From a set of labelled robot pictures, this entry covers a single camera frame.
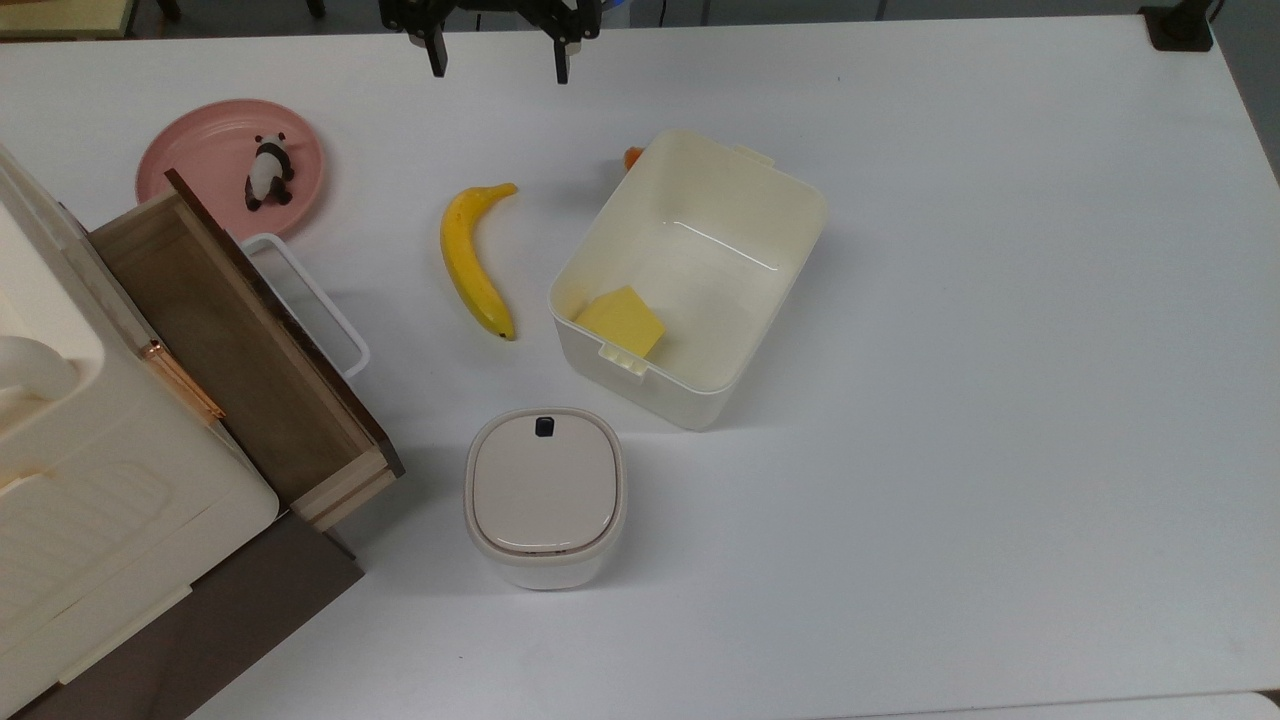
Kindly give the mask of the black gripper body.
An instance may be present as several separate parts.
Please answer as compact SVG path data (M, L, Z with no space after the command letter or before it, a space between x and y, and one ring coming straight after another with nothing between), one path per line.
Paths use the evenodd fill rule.
M599 1L380 1L381 22L407 35L433 35L454 13L508 13L557 41L595 38L602 31Z

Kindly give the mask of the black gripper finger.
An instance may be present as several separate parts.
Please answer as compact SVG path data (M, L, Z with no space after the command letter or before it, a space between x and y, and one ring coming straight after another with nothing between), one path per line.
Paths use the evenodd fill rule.
M570 82L570 59L580 50L586 35L580 28L545 28L545 35L553 41L556 82L567 85Z
M416 29L406 29L404 32L411 44L428 54L433 76L443 78L448 67L448 53L442 24L422 26Z

